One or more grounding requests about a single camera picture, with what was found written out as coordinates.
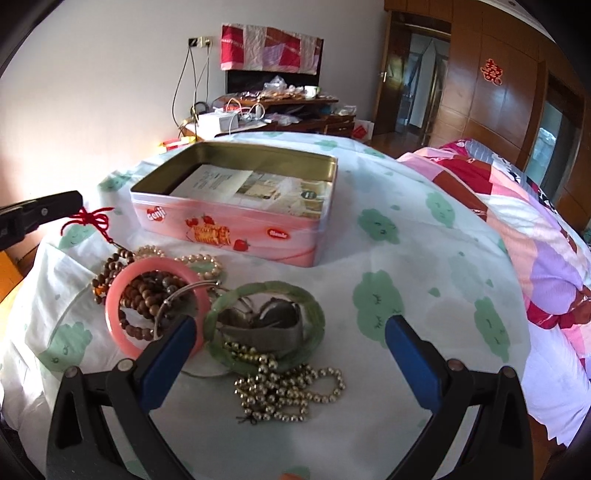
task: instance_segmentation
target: green jade bangle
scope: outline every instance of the green jade bangle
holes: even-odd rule
[[[226,292],[212,304],[203,322],[203,337],[208,342],[207,348],[211,356],[233,372],[256,375],[258,366],[234,358],[232,353],[223,347],[223,340],[215,339],[215,333],[217,317],[222,311],[235,305],[240,298],[258,293],[282,295],[300,305],[304,312],[304,343],[298,349],[277,358],[277,372],[285,372],[306,363],[324,338],[324,313],[320,304],[308,291],[282,281],[248,283]]]

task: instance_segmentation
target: pink bangle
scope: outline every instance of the pink bangle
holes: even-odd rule
[[[134,360],[139,357],[143,350],[131,343],[127,338],[125,331],[121,329],[121,324],[119,322],[119,302],[121,301],[125,287],[127,287],[135,277],[152,270],[172,273],[172,275],[178,276],[187,283],[195,283],[203,280],[201,275],[197,272],[194,272],[189,267],[179,261],[173,260],[172,258],[148,257],[133,262],[131,265],[128,265],[121,270],[109,287],[105,301],[105,317],[107,327],[117,346],[125,355],[127,355],[127,357]],[[197,316],[195,317],[197,341],[195,341],[195,346],[191,350],[190,356],[195,355],[203,347],[203,319],[211,307],[209,295],[207,295],[207,287],[195,287],[193,293],[195,294],[198,305]]]

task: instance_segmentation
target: white mug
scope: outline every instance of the white mug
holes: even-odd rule
[[[316,95],[318,95],[319,90],[320,88],[315,87],[313,85],[306,85],[304,87],[304,94],[308,100],[312,100],[313,98],[316,98]]]

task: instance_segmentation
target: ceiling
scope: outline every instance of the ceiling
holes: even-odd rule
[[[480,0],[486,4],[492,5],[493,7],[497,7],[508,14],[513,15],[514,17],[519,18],[523,22],[527,23],[528,25],[534,27],[536,30],[541,31],[546,37],[550,37],[550,34],[542,27],[540,22],[538,22],[534,17],[532,17],[528,12],[526,12],[523,7],[517,2],[517,0]]]

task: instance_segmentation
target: screw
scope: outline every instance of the screw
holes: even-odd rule
[[[66,378],[74,378],[78,374],[78,367],[68,367],[64,372]]]
[[[128,372],[134,367],[134,361],[131,358],[124,358],[117,364],[117,369],[121,372]]]
[[[501,371],[503,372],[503,375],[505,375],[507,378],[515,378],[515,376],[517,375],[515,373],[515,370],[513,370],[511,367],[503,367],[501,368]]]
[[[453,370],[454,372],[464,370],[464,364],[456,358],[448,360],[447,366],[450,368],[450,370]]]

